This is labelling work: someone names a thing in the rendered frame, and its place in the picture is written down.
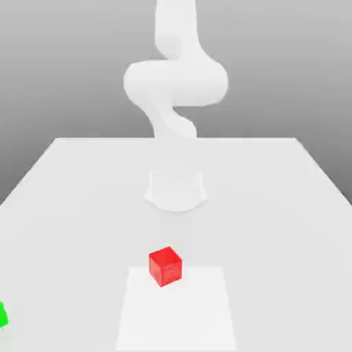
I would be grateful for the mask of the small red cube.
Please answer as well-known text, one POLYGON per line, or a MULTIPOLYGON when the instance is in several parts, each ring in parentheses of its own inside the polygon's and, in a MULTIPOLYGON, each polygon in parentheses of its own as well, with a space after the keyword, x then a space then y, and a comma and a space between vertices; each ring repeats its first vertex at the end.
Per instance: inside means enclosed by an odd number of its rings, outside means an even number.
POLYGON ((149 254, 148 269, 156 283, 163 287, 182 278, 182 259, 172 247, 164 247, 149 254))

